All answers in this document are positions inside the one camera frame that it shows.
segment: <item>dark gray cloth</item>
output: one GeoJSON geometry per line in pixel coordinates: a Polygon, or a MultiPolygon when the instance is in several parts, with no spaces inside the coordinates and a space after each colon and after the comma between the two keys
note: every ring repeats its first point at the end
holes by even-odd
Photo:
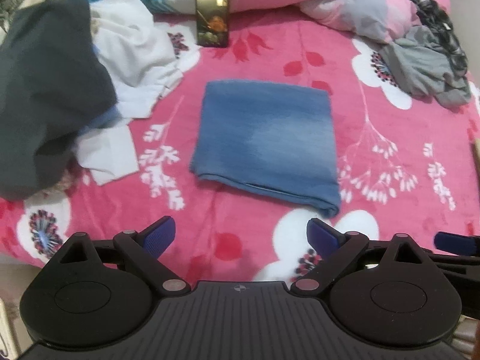
{"type": "Polygon", "coordinates": [[[115,103],[87,0],[17,11],[0,46],[0,196],[24,199],[56,184],[78,130],[115,103]]]}
{"type": "Polygon", "coordinates": [[[469,102],[470,87],[452,70],[445,52],[426,26],[412,27],[405,38],[379,51],[401,90],[416,97],[433,95],[443,107],[456,108],[469,102]]]}

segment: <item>black gripper base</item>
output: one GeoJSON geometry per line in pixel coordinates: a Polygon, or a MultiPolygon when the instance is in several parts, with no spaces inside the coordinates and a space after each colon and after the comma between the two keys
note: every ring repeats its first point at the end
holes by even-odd
{"type": "Polygon", "coordinates": [[[281,282],[200,282],[162,300],[150,320],[121,342],[86,352],[36,344],[22,360],[463,360],[444,342],[383,349],[341,330],[313,298],[281,282]]]}

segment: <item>bed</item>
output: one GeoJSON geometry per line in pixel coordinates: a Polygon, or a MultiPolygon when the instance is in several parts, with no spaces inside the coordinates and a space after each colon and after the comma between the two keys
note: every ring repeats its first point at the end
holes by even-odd
{"type": "Polygon", "coordinates": [[[43,266],[75,232],[110,239],[171,215],[176,238],[160,261],[188,282],[291,283],[320,259],[306,240],[313,217],[370,239],[406,232],[429,249],[438,231],[480,233],[471,153],[480,103],[473,83],[471,102],[454,112],[411,98],[374,43],[318,24],[297,7],[233,14],[226,49],[196,46],[191,17],[157,21],[171,34],[185,74],[152,117],[130,124],[140,171],[99,187],[88,170],[74,167],[75,182],[65,191],[0,200],[0,252],[43,266]],[[336,217],[189,172],[205,85],[232,78],[328,92],[342,198],[336,217]]]}

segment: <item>blue gripper pad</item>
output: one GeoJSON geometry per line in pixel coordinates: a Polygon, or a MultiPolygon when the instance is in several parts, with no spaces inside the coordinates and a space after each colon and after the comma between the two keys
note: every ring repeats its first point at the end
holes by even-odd
{"type": "Polygon", "coordinates": [[[322,259],[327,258],[345,243],[345,236],[317,218],[307,224],[307,240],[322,259]]]}
{"type": "Polygon", "coordinates": [[[433,239],[435,247],[441,251],[457,254],[459,256],[476,256],[477,243],[474,237],[445,233],[440,231],[433,239]]]}
{"type": "Polygon", "coordinates": [[[137,242],[156,259],[166,251],[174,239],[175,221],[171,216],[164,216],[137,236],[137,242]]]}

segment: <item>smartphone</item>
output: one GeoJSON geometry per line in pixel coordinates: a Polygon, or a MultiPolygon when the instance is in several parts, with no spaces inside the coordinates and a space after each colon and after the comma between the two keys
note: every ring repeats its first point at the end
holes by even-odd
{"type": "Polygon", "coordinates": [[[229,46],[229,9],[230,0],[195,0],[198,45],[229,46]]]}

